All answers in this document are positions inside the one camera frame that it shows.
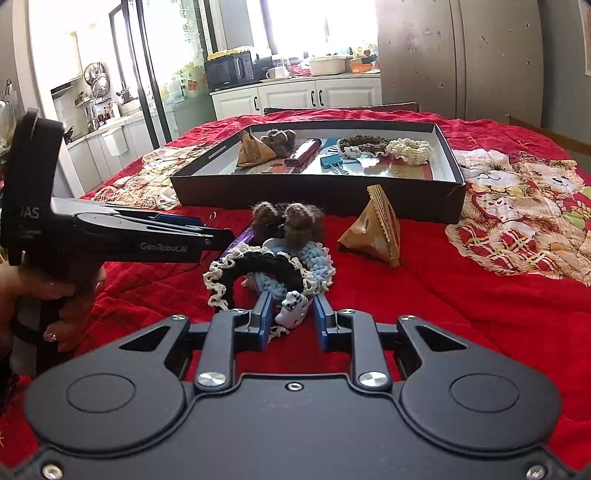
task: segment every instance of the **crocheted hair tie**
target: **crocheted hair tie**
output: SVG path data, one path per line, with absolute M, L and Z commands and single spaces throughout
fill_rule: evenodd
M 273 275 L 289 291 L 312 295 L 316 282 L 297 258 L 283 252 L 274 253 L 266 247 L 250 247 L 240 243 L 221 261 L 212 262 L 203 274 L 205 287 L 212 292 L 207 303 L 221 310 L 234 308 L 234 282 L 254 272 Z

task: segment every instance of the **white plastic charm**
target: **white plastic charm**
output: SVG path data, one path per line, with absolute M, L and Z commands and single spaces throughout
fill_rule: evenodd
M 281 302 L 281 311 L 275 317 L 275 321 L 287 329 L 296 328 L 306 318 L 309 306 L 310 302 L 305 295 L 290 291 Z

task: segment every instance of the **white cup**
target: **white cup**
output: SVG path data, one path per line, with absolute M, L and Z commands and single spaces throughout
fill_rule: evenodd
M 290 75 L 290 71 L 287 70 L 283 65 L 280 67 L 274 67 L 272 69 L 267 70 L 266 77 L 268 79 L 280 79 L 285 78 Z

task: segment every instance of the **red quilted blanket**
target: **red quilted blanket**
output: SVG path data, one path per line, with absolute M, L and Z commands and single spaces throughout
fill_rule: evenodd
M 426 113 L 337 111 L 276 113 L 244 116 L 203 125 L 175 140 L 172 146 L 216 142 L 252 123 L 305 119 L 396 119 L 436 122 L 450 145 L 458 150 L 497 150 L 508 155 L 526 151 L 546 159 L 562 160 L 565 152 L 546 137 L 492 121 L 447 121 Z M 136 173 L 131 164 L 119 176 Z M 212 226 L 235 233 L 249 221 L 249 212 L 180 207 L 177 213 L 207 219 L 217 211 Z M 401 266 L 339 252 L 338 237 L 352 218 L 326 218 L 326 245 L 337 273 L 327 296 L 335 309 L 353 307 L 373 314 L 376 321 L 393 322 L 401 314 L 419 315 L 485 347 L 500 351 L 548 375 L 563 396 L 563 414 L 550 448 L 573 468 L 591 460 L 591 301 L 590 290 L 570 278 L 553 280 L 541 275 L 498 276 L 462 257 L 447 239 L 445 225 L 402 220 Z M 174 313 L 193 321 L 209 319 L 202 265 L 106 265 L 106 288 L 92 312 L 78 354 L 138 330 Z M 242 290 L 237 304 L 254 304 Z M 261 354 L 241 353 L 239 372 L 345 372 L 348 358 L 319 351 L 312 321 L 275 339 Z M 37 448 L 22 414 L 23 379 L 19 394 L 0 420 L 3 447 L 0 460 L 14 466 Z

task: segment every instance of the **microwave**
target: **microwave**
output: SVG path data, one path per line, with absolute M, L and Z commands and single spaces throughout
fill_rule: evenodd
M 256 83 L 252 53 L 233 53 L 205 62 L 205 75 L 211 92 Z

